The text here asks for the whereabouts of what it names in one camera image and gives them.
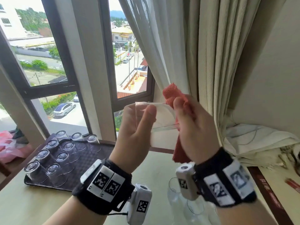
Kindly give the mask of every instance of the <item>hand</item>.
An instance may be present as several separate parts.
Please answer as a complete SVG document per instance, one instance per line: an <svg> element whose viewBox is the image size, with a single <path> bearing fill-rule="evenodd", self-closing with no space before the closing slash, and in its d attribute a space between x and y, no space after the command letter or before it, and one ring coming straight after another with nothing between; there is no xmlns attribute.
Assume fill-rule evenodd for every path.
<svg viewBox="0 0 300 225"><path fill-rule="evenodd" d="M211 158L219 150L220 145L213 117L190 95L186 95L196 115L192 117L183 109L184 100L174 100L174 110L179 121L179 137L186 155L196 164Z"/></svg>
<svg viewBox="0 0 300 225"><path fill-rule="evenodd" d="M135 104L124 108L115 148L110 160L131 174L146 158L150 147L150 133L156 121L156 106L145 105L145 111L137 126Z"/></svg>

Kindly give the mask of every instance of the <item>sky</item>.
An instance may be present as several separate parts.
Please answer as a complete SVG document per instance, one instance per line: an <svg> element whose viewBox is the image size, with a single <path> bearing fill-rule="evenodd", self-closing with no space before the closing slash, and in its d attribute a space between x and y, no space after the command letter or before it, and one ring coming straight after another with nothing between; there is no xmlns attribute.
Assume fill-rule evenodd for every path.
<svg viewBox="0 0 300 225"><path fill-rule="evenodd" d="M108 0L110 10L122 10L122 7L118 0ZM34 11L45 12L41 0L10 0L13 3L15 9L26 10L31 7Z"/></svg>

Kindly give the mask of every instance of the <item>wristband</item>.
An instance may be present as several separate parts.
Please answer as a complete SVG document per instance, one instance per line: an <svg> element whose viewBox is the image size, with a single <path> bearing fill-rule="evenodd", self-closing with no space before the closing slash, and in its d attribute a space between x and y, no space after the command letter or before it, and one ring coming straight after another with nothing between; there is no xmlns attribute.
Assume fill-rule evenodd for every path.
<svg viewBox="0 0 300 225"><path fill-rule="evenodd" d="M206 201L219 207L232 207L257 199L249 175L223 147L194 169L193 179Z"/></svg>
<svg viewBox="0 0 300 225"><path fill-rule="evenodd" d="M99 215L108 215L112 210L120 212L134 190L132 175L109 159L102 160L100 165L97 161L82 175L83 183L79 183L72 194Z"/></svg>

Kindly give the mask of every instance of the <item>black window frame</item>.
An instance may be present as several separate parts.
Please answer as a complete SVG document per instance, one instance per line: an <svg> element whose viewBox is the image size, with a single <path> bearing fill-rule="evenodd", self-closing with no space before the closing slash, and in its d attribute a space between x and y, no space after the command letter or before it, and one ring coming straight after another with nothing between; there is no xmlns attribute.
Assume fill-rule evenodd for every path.
<svg viewBox="0 0 300 225"><path fill-rule="evenodd" d="M11 24L8 18L1 18L1 20L3 24Z"/></svg>
<svg viewBox="0 0 300 225"><path fill-rule="evenodd" d="M155 80L149 66L147 72L147 90L137 94L118 98L116 79L115 79L115 66L113 61L114 60L113 41L112 41L112 32L110 26L110 12L109 12L108 0L98 0L98 4L100 10L100 20L102 26L103 43L104 43L104 50L105 50L105 57L106 57L106 66L107 66L107 75L108 75L109 88L110 88L112 112L114 113L120 111L124 109L126 105L132 104L134 102L153 102Z"/></svg>
<svg viewBox="0 0 300 225"><path fill-rule="evenodd" d="M37 113L31 100L74 91L77 93L82 113L87 125L88 133L92 134L91 125L88 120L88 115L84 105L83 97L81 95L78 79L75 74L73 61L71 59L70 51L62 28L62 23L57 10L56 3L54 0L41 1L45 13L47 15L47 19L56 43L56 47L61 57L61 61L63 63L68 81L31 86L23 72L21 65L19 64L19 61L17 60L17 58L14 55L14 52L10 48L10 45L6 40L6 36L4 35L4 33L0 33L0 61L3 65L3 68L7 72L9 78L14 83L16 89L20 93L21 97L24 99L25 104L27 105L28 109L32 113L33 117L35 118L36 122L38 123L39 127L41 128L42 132L46 137L49 137L50 133L48 132L42 119Z"/></svg>

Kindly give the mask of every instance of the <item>cable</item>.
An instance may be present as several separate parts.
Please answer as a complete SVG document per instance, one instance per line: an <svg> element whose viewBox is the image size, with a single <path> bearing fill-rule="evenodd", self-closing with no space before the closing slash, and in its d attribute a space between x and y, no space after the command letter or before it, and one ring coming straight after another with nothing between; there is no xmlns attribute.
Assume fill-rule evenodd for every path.
<svg viewBox="0 0 300 225"><path fill-rule="evenodd" d="M110 213L108 215L128 215L128 212L122 212L122 213Z"/></svg>

